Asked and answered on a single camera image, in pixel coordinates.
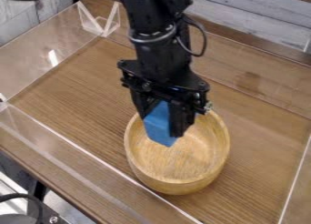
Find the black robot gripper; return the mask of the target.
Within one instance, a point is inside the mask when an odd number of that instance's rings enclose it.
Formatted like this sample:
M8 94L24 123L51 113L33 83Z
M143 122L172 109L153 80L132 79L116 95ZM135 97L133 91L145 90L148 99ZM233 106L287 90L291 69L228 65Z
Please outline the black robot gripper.
M196 114L207 112L209 85L191 69L189 35L131 34L136 58L120 60L121 84L129 89L140 118L160 101L169 104L169 135L181 137L195 124Z

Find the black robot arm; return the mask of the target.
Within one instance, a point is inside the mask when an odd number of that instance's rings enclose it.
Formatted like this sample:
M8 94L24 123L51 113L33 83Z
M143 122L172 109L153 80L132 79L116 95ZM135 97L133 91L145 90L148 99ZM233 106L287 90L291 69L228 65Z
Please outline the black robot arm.
M128 16L128 40L136 58L117 62L140 117L168 104L168 134L180 137L207 112L209 84L191 69L189 28L204 26L184 13L192 0L120 0Z

